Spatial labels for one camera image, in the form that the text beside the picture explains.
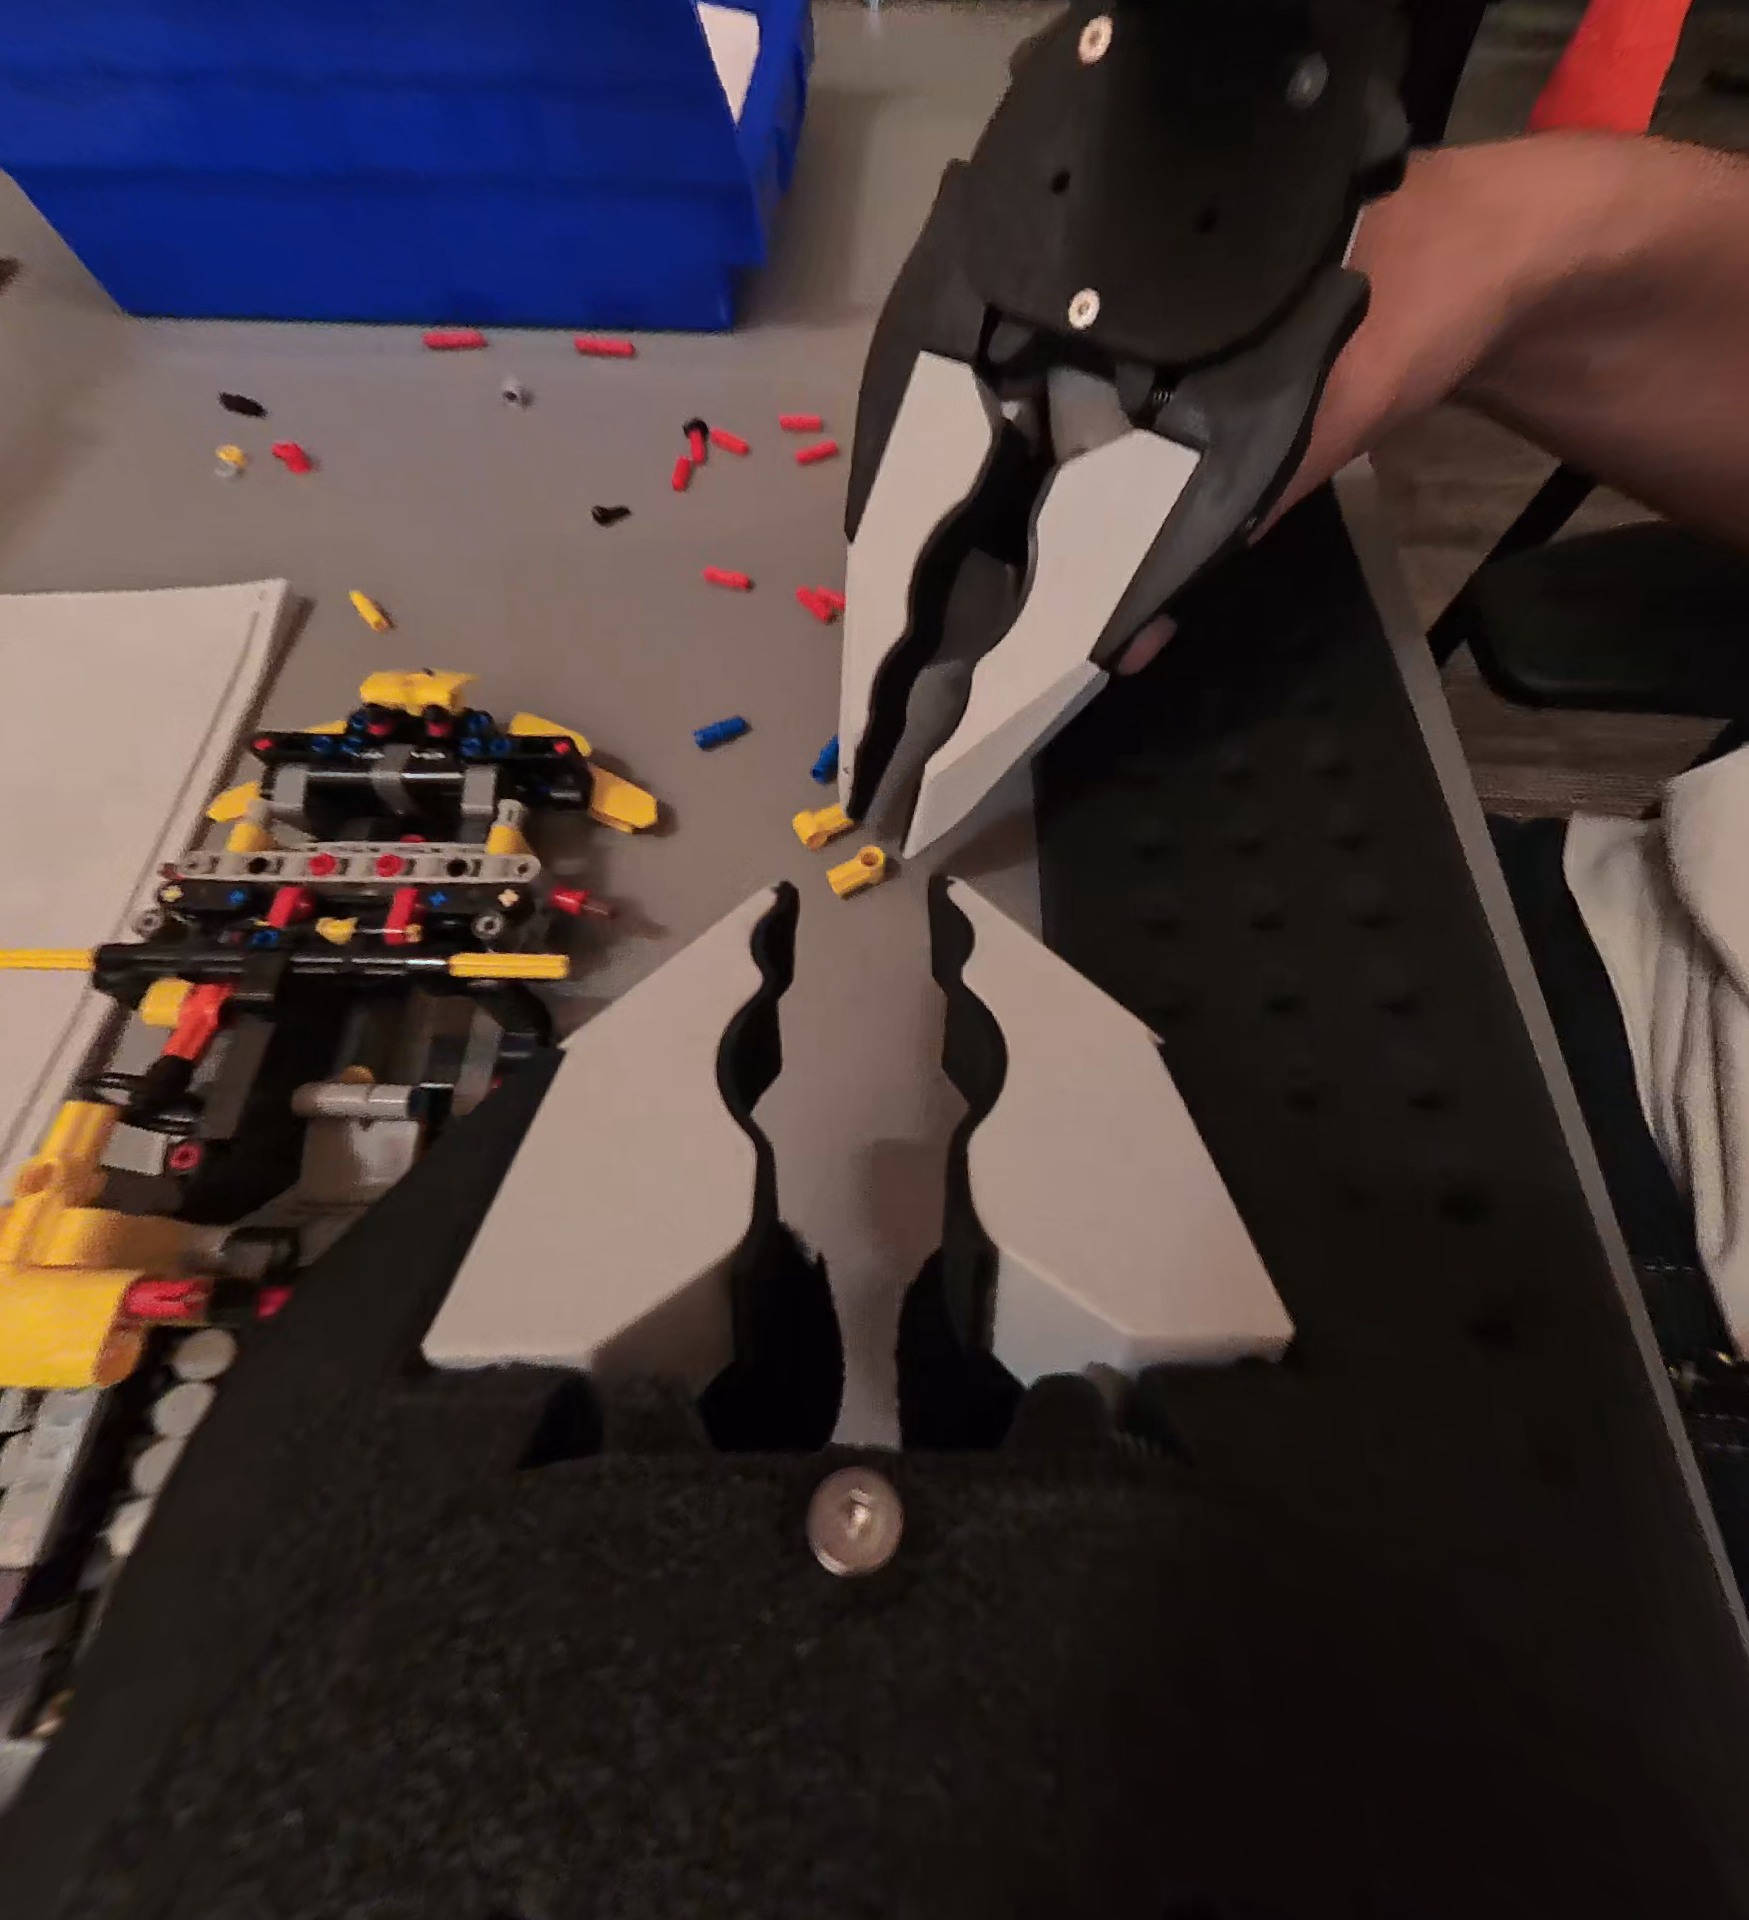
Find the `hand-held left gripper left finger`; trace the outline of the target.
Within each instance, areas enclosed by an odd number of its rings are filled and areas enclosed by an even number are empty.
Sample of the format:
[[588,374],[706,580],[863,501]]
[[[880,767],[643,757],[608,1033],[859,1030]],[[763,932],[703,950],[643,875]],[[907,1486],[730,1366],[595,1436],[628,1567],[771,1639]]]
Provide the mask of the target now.
[[795,932],[798,889],[760,886],[561,1045],[423,1335],[430,1369],[800,1395],[814,1257],[756,1122]]

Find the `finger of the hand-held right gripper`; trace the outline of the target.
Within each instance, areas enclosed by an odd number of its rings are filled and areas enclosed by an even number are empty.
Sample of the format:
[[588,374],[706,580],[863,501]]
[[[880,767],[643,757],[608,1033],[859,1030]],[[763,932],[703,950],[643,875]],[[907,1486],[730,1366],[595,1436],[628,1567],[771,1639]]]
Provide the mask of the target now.
[[973,665],[966,706],[919,773],[902,857],[960,830],[1100,690],[1096,649],[1143,621],[1122,602],[1198,465],[1196,448],[1132,429],[1052,470],[1022,602]]
[[917,773],[907,830],[960,830],[1048,734],[1048,609],[1032,514],[1048,479],[1048,398],[998,398],[940,352],[910,357],[846,538],[836,797],[855,821],[902,746],[910,690],[950,635],[960,570],[1015,536],[1022,595],[971,658],[966,705]]

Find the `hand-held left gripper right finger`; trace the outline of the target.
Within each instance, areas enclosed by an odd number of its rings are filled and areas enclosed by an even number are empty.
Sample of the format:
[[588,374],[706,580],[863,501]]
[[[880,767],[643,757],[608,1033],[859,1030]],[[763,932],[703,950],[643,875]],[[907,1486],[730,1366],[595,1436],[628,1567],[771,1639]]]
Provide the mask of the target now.
[[1012,1382],[1277,1359],[1295,1324],[1162,1038],[976,886],[930,886],[943,1071],[966,1101],[940,1230],[956,1342]]

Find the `person's right forearm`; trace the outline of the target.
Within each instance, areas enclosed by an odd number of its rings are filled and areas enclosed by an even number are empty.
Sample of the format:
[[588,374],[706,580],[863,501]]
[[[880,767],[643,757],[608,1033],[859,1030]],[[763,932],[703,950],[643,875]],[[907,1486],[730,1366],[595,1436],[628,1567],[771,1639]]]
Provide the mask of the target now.
[[1519,225],[1458,395],[1749,554],[1749,156],[1592,134],[1482,156]]

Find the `lego car chassis model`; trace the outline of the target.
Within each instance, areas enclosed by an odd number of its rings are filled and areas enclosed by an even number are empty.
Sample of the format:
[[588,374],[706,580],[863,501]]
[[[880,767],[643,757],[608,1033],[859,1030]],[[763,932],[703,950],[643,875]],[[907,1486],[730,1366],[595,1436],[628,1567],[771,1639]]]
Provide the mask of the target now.
[[0,1815],[226,1369],[459,1112],[554,1041],[568,923],[547,824],[658,804],[464,673],[375,673],[252,734],[125,937],[7,947],[107,1014],[0,1176]]

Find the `scattered red lego pins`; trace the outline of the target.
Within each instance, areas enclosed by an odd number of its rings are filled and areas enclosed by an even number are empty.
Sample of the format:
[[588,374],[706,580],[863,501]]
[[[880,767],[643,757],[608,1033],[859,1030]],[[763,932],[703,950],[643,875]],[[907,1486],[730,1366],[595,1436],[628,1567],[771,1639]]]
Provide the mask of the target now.
[[[446,554],[449,507],[480,538],[521,530],[554,565],[557,602],[589,565],[609,605],[694,582],[781,595],[818,625],[846,617],[849,406],[836,379],[791,364],[791,338],[376,325],[352,347],[310,398],[274,379],[246,438],[297,484],[359,506],[388,547],[406,500],[429,554]],[[511,378],[531,406],[501,402]],[[686,456],[692,418],[709,423],[700,465]],[[595,501],[633,514],[598,527]]]

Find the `open lego instruction booklet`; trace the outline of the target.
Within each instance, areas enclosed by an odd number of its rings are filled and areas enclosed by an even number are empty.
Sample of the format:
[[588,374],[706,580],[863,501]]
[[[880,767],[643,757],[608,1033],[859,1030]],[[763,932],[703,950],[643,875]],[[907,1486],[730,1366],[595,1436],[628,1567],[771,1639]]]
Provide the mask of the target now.
[[[189,849],[277,658],[283,580],[0,594],[0,950],[125,937]],[[107,1003],[77,970],[0,970],[0,1189]]]

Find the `person's right hand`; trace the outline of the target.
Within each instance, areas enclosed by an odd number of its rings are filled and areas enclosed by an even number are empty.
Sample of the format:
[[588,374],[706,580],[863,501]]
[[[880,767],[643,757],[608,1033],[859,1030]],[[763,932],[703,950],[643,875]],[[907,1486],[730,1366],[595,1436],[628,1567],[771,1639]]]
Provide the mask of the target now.
[[1482,237],[1482,162],[1484,149],[1461,148],[1413,156],[1404,182],[1363,219],[1350,264],[1366,277],[1366,314],[1333,357],[1306,448],[1255,536],[1394,429],[1454,398],[1484,354],[1508,271]]

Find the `black foam mat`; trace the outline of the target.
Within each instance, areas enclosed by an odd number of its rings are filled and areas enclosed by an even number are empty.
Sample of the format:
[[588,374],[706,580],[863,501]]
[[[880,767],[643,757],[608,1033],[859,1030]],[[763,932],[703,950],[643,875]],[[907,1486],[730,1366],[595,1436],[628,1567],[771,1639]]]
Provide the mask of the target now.
[[1122,1916],[1749,1916],[1749,1385],[1560,825],[1487,821],[1370,514],[1042,756],[1042,919],[1295,1324],[1162,1366]]

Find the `white paper strip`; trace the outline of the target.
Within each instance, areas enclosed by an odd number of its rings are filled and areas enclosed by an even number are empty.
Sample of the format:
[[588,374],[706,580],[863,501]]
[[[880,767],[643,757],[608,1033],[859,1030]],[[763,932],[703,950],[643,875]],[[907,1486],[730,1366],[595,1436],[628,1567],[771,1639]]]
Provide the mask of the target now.
[[736,3],[694,3],[694,20],[709,48],[727,112],[737,124],[760,57],[760,17]]

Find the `orange traffic cone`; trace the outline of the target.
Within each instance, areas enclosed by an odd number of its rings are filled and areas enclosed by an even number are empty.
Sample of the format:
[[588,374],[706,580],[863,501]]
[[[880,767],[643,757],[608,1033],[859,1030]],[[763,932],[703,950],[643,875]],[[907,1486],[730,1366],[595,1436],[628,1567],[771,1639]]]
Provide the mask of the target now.
[[1644,134],[1688,3],[1586,3],[1536,95],[1528,129]]

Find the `black office chair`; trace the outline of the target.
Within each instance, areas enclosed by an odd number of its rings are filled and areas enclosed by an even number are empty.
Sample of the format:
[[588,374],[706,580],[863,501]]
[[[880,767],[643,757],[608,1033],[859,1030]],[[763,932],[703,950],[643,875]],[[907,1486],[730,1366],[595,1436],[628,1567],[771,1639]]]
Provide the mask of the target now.
[[1714,719],[1749,732],[1749,555],[1670,521],[1568,536],[1592,479],[1559,465],[1494,543],[1428,648],[1505,702]]

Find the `stacked blue plastic bins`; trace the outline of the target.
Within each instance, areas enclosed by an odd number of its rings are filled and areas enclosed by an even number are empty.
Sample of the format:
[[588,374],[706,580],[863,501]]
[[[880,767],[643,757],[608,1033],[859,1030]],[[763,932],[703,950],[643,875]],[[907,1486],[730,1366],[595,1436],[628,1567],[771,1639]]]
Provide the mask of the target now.
[[733,124],[692,3],[0,3],[0,169],[128,311],[724,331],[809,3]]

